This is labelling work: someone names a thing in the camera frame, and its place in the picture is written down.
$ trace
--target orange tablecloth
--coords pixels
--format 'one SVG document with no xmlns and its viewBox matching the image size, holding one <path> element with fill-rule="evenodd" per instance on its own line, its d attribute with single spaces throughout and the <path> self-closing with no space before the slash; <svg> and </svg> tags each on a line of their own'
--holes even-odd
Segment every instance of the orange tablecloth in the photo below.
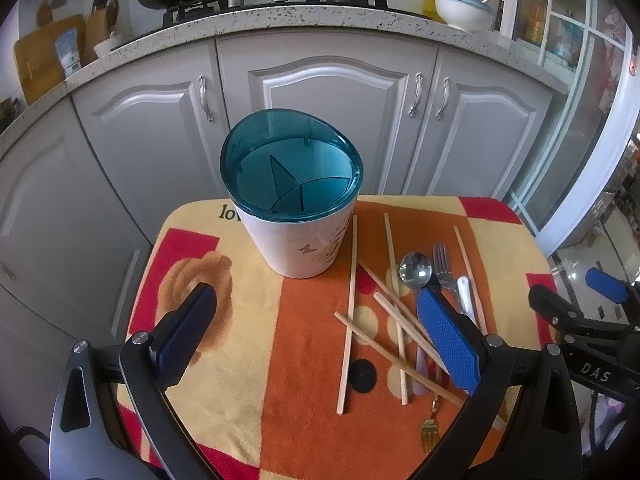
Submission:
<svg viewBox="0 0 640 480">
<path fill-rule="evenodd" d="M 390 285 L 385 212 L 398 261 L 409 251 L 431 254 L 435 242 L 444 242 L 456 277 L 466 274 L 453 231 L 457 225 L 490 332 L 523 348 L 550 341 L 548 326 L 529 308 L 527 294 L 535 283 L 554 288 L 553 279 L 534 239 L 507 206 L 478 198 L 360 197 L 358 256 Z M 345 328 L 333 313 L 347 309 L 350 233 L 326 272 L 292 280 L 267 266 L 230 200 L 187 204 L 160 231 L 129 333 L 152 329 L 198 282 L 214 286 L 216 317 L 182 381 L 167 396 L 227 480 L 401 480 L 424 459 L 420 424 L 429 415 L 432 394 L 411 396 L 402 406 L 399 371 L 357 340 L 352 362 L 369 360 L 376 384 L 366 394 L 349 388 L 345 414 L 335 413 Z M 395 324 L 373 299 L 375 284 L 361 269 L 357 285 L 358 311 L 376 340 L 397 352 Z M 409 290 L 401 294 L 414 308 Z M 415 357 L 411 342 L 407 359 L 414 364 Z M 118 398 L 142 458 L 157 463 L 123 388 Z M 443 403 L 441 434 L 456 413 L 452 404 Z M 476 461 L 490 457 L 499 439 L 500 433 L 491 430 Z"/>
</svg>

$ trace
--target cabinet door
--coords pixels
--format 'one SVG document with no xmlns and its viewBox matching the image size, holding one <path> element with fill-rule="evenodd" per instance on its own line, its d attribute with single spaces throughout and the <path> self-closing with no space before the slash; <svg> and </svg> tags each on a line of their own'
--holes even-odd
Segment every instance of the cabinet door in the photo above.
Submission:
<svg viewBox="0 0 640 480">
<path fill-rule="evenodd" d="M 552 91 L 478 56 L 441 48 L 430 95 L 403 192 L 502 199 Z"/>
<path fill-rule="evenodd" d="M 9 430 L 31 426 L 49 435 L 60 379 L 75 341 L 0 286 L 0 415 Z M 47 474 L 47 444 L 33 436 L 20 444 Z"/>
<path fill-rule="evenodd" d="M 73 94 L 101 166 L 149 240 L 174 209 L 226 196 L 220 150 L 228 124 L 215 59 L 212 43 L 180 46 Z M 201 77 L 212 122 L 200 103 Z"/>
<path fill-rule="evenodd" d="M 361 193 L 400 193 L 424 111 L 435 46 L 328 30 L 254 33 L 216 41 L 232 126 L 264 108 L 307 112 L 332 124 L 355 145 L 364 163 Z M 417 77 L 424 86 L 418 93 Z"/>
<path fill-rule="evenodd" d="M 0 284 L 74 337 L 122 340 L 150 246 L 68 98 L 0 162 L 0 205 Z"/>
</svg>

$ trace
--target black dot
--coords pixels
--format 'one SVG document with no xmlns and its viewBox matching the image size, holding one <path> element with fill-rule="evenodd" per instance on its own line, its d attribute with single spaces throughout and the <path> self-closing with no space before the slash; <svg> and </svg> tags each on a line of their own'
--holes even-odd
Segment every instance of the black dot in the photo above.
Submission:
<svg viewBox="0 0 640 480">
<path fill-rule="evenodd" d="M 376 385 L 376 367 L 368 359 L 358 359 L 349 366 L 349 384 L 359 394 L 368 394 Z"/>
</svg>

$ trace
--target blue gripper pad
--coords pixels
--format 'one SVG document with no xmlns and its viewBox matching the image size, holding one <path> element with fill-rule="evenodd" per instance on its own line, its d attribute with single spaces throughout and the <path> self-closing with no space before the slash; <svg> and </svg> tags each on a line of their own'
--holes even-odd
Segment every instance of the blue gripper pad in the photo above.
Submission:
<svg viewBox="0 0 640 480">
<path fill-rule="evenodd" d="M 207 283 L 199 283 L 178 310 L 171 313 L 174 317 L 162 327 L 157 338 L 154 333 L 159 388 L 164 390 L 180 382 L 215 314 L 215 290 Z"/>
<path fill-rule="evenodd" d="M 470 394 L 480 382 L 478 354 L 466 342 L 453 321 L 428 288 L 418 295 L 418 318 L 449 370 L 453 383 Z"/>
<path fill-rule="evenodd" d="M 590 288 L 602 294 L 613 303 L 625 303 L 629 297 L 626 286 L 620 280 L 609 276 L 596 267 L 591 267 L 584 275 L 584 281 Z"/>
</svg>

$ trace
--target small white bowl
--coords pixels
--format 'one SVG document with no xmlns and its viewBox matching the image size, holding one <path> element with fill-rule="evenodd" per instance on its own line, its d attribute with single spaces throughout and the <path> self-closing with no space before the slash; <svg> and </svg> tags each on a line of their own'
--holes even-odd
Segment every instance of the small white bowl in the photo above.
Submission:
<svg viewBox="0 0 640 480">
<path fill-rule="evenodd" d="M 106 56 L 114 48 L 124 43 L 124 37 L 122 34 L 116 34 L 111 38 L 107 38 L 94 46 L 95 55 L 98 57 Z"/>
<path fill-rule="evenodd" d="M 494 22 L 494 10 L 480 0 L 436 0 L 438 15 L 449 27 L 465 32 L 488 30 Z"/>
</svg>

